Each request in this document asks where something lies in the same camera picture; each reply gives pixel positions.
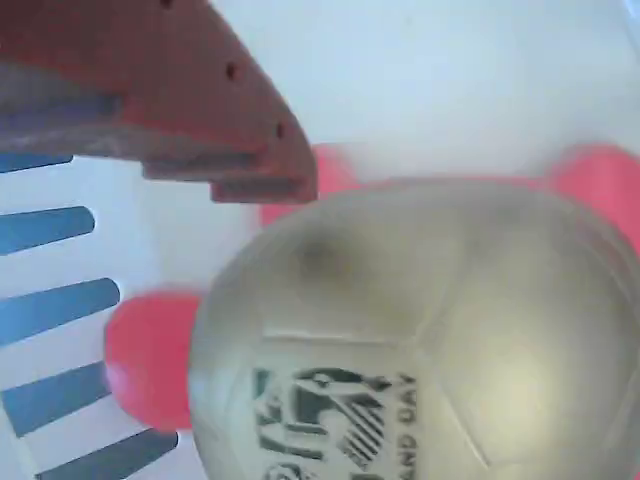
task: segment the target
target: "blue stripe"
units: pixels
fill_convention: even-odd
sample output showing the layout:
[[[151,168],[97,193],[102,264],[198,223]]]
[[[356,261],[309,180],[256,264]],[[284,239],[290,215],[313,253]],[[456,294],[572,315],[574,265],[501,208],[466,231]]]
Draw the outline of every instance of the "blue stripe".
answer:
[[[121,100],[112,95],[97,95],[67,100],[42,108],[22,110],[0,115],[0,133],[37,132],[74,127],[87,122],[101,122],[113,118]]]
[[[1,396],[16,435],[23,437],[109,393],[104,364],[98,362],[6,390]]]
[[[0,153],[0,173],[69,163],[71,156],[48,156],[32,153]]]
[[[146,430],[36,475],[37,480],[122,480],[178,446],[178,434]]]
[[[86,207],[0,215],[0,255],[85,235],[94,228]]]
[[[109,278],[0,300],[0,347],[100,312],[119,301],[118,285]]]

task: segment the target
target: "pink ball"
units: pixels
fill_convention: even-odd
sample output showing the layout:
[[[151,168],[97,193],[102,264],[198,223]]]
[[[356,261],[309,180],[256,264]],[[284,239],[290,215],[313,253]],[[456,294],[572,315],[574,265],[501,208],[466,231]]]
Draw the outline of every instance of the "pink ball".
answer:
[[[200,297],[159,291],[122,302],[105,331],[107,380],[120,406],[161,431],[191,428],[187,369]]]

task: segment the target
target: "white ball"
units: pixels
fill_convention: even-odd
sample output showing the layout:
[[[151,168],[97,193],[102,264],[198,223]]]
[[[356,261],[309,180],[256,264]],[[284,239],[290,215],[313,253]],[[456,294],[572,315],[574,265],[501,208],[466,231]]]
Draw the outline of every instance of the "white ball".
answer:
[[[190,398],[205,467],[630,480],[639,271],[604,221],[518,187],[416,182],[305,208],[201,308]]]

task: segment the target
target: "printed logo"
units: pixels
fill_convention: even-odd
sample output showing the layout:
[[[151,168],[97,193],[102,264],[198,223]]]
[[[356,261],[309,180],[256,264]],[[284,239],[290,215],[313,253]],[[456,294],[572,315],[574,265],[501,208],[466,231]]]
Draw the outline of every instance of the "printed logo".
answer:
[[[306,369],[287,375],[256,369],[258,444],[265,451],[298,458],[303,465],[309,461],[333,462],[339,455],[352,465],[345,478],[358,480],[383,480],[378,474],[379,462],[373,471],[372,465],[395,444],[398,468],[409,466],[409,454],[414,470],[415,438],[411,437],[413,444],[409,445],[409,431],[399,428],[393,432],[398,438],[392,438],[387,423],[395,420],[410,427],[416,422],[415,389],[415,379],[407,375],[399,375],[394,384],[387,377],[341,368]],[[297,463],[278,463],[270,467],[265,475],[271,476],[264,479],[313,478]]]

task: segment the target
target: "red ball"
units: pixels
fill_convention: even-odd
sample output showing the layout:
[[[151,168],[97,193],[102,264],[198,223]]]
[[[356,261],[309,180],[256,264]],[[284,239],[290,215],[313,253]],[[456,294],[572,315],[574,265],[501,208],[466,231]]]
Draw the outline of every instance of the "red ball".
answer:
[[[640,253],[640,166],[636,156],[613,145],[581,147],[556,167],[549,186],[604,217]]]
[[[200,297],[159,291],[122,302],[105,331],[107,381],[120,406],[161,431],[191,428],[187,369]]]

